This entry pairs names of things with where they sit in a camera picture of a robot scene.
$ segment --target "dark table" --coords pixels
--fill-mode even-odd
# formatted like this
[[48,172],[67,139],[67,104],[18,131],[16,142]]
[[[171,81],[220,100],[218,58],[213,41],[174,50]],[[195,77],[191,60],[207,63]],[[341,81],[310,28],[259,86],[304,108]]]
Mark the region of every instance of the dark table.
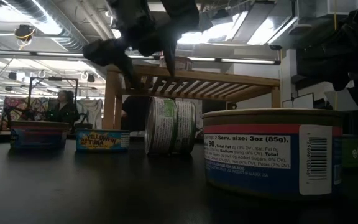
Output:
[[358,175],[349,198],[283,202],[205,182],[203,146],[191,156],[10,151],[0,144],[0,223],[338,223],[358,220]]

